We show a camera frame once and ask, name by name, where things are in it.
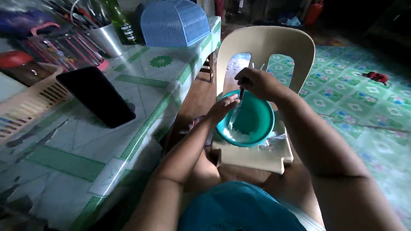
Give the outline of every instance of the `teal shirt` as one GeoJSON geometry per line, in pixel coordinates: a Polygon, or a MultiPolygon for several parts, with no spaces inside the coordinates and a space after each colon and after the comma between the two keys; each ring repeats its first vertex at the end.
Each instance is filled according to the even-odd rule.
{"type": "Polygon", "coordinates": [[[230,181],[195,198],[180,217],[179,231],[294,231],[305,228],[262,189],[230,181]]]}

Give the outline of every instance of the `plastic basket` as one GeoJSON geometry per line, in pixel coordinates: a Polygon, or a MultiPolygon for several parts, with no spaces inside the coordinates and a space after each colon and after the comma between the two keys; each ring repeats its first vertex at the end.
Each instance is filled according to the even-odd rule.
{"type": "Polygon", "coordinates": [[[9,141],[48,110],[73,97],[55,79],[63,72],[62,67],[39,64],[53,74],[0,104],[0,144],[9,141]]]}
{"type": "Polygon", "coordinates": [[[189,0],[147,3],[140,26],[147,46],[190,46],[210,33],[204,10],[189,0]]]}

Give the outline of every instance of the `bottle label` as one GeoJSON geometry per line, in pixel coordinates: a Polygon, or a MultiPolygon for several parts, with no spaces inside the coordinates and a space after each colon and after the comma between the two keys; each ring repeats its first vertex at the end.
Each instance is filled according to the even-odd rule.
{"type": "Polygon", "coordinates": [[[124,23],[121,26],[121,29],[123,30],[124,34],[126,35],[126,38],[129,41],[134,41],[136,38],[134,37],[134,32],[133,29],[131,28],[131,25],[128,23],[124,23]]]}

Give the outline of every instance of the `hand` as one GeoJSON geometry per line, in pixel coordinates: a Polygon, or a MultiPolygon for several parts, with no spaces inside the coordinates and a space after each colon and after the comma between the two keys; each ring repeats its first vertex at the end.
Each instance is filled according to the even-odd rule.
{"type": "Polygon", "coordinates": [[[205,116],[205,119],[210,121],[212,127],[217,126],[217,124],[224,119],[227,113],[240,102],[240,100],[237,99],[237,96],[237,94],[233,94],[222,98],[211,107],[205,116]]]}
{"type": "Polygon", "coordinates": [[[257,98],[272,101],[285,99],[293,91],[282,85],[275,77],[269,73],[246,67],[235,77],[238,85],[254,94],[257,98]]]}

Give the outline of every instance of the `smartphone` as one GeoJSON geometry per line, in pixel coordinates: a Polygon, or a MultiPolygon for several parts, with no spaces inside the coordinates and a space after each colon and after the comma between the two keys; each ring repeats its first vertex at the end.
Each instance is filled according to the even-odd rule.
{"type": "Polygon", "coordinates": [[[109,128],[136,118],[136,114],[97,67],[59,74],[56,79],[109,128]]]}

